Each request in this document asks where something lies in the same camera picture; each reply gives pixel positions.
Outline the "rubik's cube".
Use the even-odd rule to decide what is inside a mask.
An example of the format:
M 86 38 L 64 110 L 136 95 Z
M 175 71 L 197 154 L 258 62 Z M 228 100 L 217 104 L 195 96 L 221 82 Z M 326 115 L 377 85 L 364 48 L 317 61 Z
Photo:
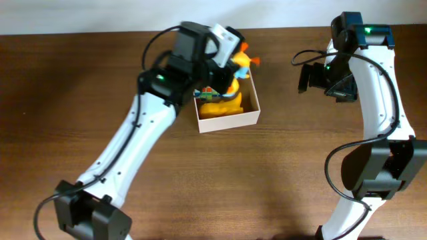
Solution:
M 221 97 L 221 94 L 211 87 L 205 87 L 202 90 L 195 90 L 194 97 L 200 101 L 212 101 L 215 98 Z

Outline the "orange blue duck toy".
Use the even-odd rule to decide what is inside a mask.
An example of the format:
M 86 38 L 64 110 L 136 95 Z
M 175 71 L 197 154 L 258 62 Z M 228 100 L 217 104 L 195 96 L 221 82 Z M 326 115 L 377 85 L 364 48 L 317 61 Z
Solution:
M 239 66 L 239 69 L 234 73 L 232 84 L 229 86 L 227 92 L 222 95 L 223 97 L 233 97 L 238 92 L 240 88 L 238 79 L 248 79 L 250 77 L 248 72 L 252 63 L 257 66 L 260 65 L 261 59 L 259 57 L 251 58 L 245 53 L 248 48 L 249 44 L 243 42 L 240 51 L 233 56 L 232 61 Z

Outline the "orange dinosaur toy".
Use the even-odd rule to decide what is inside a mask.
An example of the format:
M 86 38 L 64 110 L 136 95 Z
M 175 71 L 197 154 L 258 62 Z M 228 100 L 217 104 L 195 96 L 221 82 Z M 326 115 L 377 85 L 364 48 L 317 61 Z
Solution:
M 238 93 L 237 96 L 230 101 L 204 103 L 199 107 L 199 116 L 202 119 L 209 119 L 214 117 L 241 114 L 244 112 L 244 108 L 241 107 L 241 104 L 242 94 Z

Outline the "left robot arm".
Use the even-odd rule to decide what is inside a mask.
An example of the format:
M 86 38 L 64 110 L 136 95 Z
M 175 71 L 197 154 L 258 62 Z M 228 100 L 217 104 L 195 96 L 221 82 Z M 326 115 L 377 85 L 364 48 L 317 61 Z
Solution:
M 132 220 L 121 208 L 152 147 L 195 91 L 225 93 L 232 83 L 238 70 L 232 57 L 244 42 L 239 31 L 191 21 L 175 29 L 173 48 L 137 76 L 129 113 L 102 154 L 76 182 L 56 187 L 59 228 L 75 239 L 129 239 Z

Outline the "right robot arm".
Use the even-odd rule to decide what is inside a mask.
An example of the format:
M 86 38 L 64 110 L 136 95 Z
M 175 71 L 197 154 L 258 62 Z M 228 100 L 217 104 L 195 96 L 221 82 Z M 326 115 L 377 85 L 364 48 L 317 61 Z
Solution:
M 339 103 L 360 102 L 364 133 L 350 142 L 341 177 L 344 190 L 316 239 L 357 239 L 385 202 L 405 190 L 426 162 L 426 142 L 416 138 L 395 75 L 395 42 L 389 25 L 365 24 L 345 11 L 331 23 L 324 51 L 301 62 L 298 91 L 322 89 Z

